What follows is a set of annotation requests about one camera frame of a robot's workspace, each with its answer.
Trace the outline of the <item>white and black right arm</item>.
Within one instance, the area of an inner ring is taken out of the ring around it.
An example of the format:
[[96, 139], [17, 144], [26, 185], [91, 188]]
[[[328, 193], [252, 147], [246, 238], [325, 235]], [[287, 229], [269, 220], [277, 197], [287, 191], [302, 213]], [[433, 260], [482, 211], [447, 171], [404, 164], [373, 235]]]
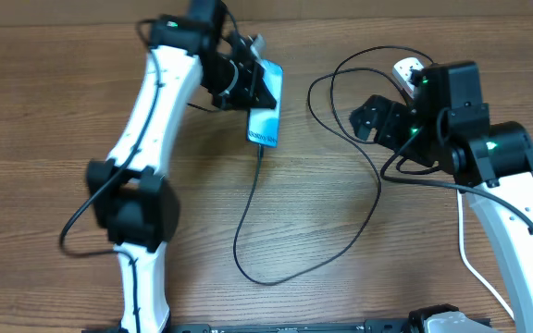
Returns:
[[515, 121], [493, 124], [473, 61], [406, 71], [410, 102], [371, 96], [350, 115], [354, 134], [371, 137], [421, 166], [451, 175], [466, 195], [495, 253], [515, 327], [533, 332], [533, 141]]

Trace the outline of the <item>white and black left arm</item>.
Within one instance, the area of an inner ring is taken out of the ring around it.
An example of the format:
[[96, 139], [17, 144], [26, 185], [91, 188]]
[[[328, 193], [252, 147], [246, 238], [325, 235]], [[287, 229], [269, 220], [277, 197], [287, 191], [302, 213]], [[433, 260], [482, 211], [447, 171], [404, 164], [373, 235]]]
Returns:
[[106, 160], [87, 167], [86, 205], [121, 269], [121, 332], [165, 332], [170, 325], [165, 258], [180, 202], [167, 176], [195, 92], [205, 88], [220, 111], [246, 112], [249, 142], [278, 144], [282, 68], [262, 57], [262, 36], [224, 35], [230, 18], [223, 2], [193, 1], [182, 16], [149, 21], [145, 74], [129, 121]]

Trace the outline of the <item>Samsung Galaxy smartphone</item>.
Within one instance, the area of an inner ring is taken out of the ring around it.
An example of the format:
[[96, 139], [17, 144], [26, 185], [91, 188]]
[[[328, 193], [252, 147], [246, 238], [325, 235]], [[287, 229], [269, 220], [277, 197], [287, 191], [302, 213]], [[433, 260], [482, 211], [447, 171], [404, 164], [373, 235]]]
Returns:
[[275, 148], [279, 140], [279, 121], [283, 88], [283, 69], [280, 65], [263, 59], [263, 83], [275, 98], [274, 108], [252, 108], [249, 112], [247, 139], [250, 142]]

